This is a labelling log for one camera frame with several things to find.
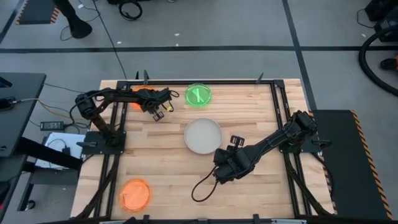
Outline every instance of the green petri dish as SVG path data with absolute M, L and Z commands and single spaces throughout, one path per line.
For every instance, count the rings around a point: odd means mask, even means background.
M 193 107 L 204 107 L 211 101 L 211 90 L 201 83 L 190 85 L 185 90 L 185 99 Z

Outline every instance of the wooden table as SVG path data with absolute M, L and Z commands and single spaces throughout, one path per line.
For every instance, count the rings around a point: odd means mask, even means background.
M 290 111 L 306 111 L 300 80 L 285 79 L 284 82 Z M 100 88 L 115 88 L 116 83 L 116 80 L 102 81 Z M 167 86 L 153 87 L 162 89 Z M 187 124 L 197 118 L 215 120 L 223 130 L 223 149 L 226 149 L 232 134 L 244 137 L 245 145 L 255 144 L 277 129 L 271 88 L 265 85 L 209 85 L 213 92 L 211 103 L 204 108 L 193 108 L 185 102 L 186 85 L 168 87 L 181 96 L 172 100 L 175 111 L 164 112 L 165 117 L 159 122 L 153 121 L 149 113 L 128 108 L 126 150 L 120 159 L 112 219 L 131 216 L 142 219 L 147 214 L 151 219 L 252 218 L 255 213 L 261 218 L 293 217 L 284 160 L 278 149 L 263 156 L 254 171 L 241 180 L 218 185 L 207 201 L 196 203 L 190 196 L 193 186 L 214 165 L 212 154 L 198 155 L 187 149 L 183 140 Z M 280 92 L 277 94 L 281 104 Z M 111 110 L 112 106 L 109 106 L 102 114 L 107 122 Z M 309 154 L 300 157 L 307 187 L 323 207 L 333 213 L 322 165 Z M 98 155 L 83 165 L 72 217 L 83 210 L 96 192 L 102 162 L 103 156 Z M 150 205 L 139 213 L 121 210 L 118 202 L 121 186 L 133 178 L 145 179 L 152 189 Z M 206 196 L 214 183 L 214 178 L 209 178 L 200 185 L 196 198 Z M 303 213 L 303 200 L 298 187 L 296 191 Z M 102 215 L 107 199 L 108 193 L 105 192 Z

